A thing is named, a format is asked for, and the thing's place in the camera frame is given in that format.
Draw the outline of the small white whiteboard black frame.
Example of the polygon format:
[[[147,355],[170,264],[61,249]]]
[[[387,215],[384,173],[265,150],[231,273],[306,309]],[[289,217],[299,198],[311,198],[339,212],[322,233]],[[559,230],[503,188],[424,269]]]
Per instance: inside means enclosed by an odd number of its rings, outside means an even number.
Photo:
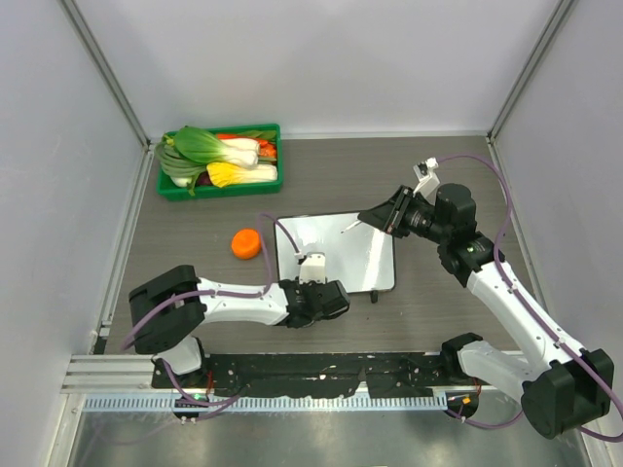
[[[293,244],[304,254],[324,253],[326,277],[342,282],[347,293],[380,293],[395,287],[394,240],[366,224],[341,233],[357,220],[356,212],[279,219],[275,227],[276,273],[293,279],[299,273]]]

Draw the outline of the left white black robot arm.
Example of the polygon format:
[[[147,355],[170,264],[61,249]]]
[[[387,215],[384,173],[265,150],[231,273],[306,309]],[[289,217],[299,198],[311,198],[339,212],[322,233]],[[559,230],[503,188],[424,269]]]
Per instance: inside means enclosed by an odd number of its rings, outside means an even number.
[[[122,348],[164,361],[185,387],[206,379],[201,325],[251,322],[291,329],[332,320],[349,309],[342,283],[284,279],[266,286],[223,284],[182,265],[136,287],[128,295],[132,328]]]

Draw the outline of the white marker with magenta cap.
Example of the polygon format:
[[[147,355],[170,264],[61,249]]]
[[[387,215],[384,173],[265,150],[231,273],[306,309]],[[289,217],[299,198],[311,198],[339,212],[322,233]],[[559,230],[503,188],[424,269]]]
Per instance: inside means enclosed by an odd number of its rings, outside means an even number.
[[[348,225],[347,227],[345,227],[344,229],[341,230],[341,234],[344,234],[352,229],[354,229],[355,227],[359,226],[361,224],[361,221],[356,220],[353,223],[351,223],[350,225]]]

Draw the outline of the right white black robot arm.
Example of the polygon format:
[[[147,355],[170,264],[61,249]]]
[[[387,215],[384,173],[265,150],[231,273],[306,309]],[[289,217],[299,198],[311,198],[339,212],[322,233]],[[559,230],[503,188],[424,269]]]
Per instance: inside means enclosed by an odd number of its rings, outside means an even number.
[[[409,187],[360,212],[358,221],[384,234],[432,241],[443,268],[478,298],[523,352],[512,357],[467,333],[442,345],[439,370],[452,384],[480,379],[517,401],[532,428],[553,439],[620,409],[614,364],[566,333],[527,292],[498,246],[480,233],[468,188],[445,184],[435,201]]]

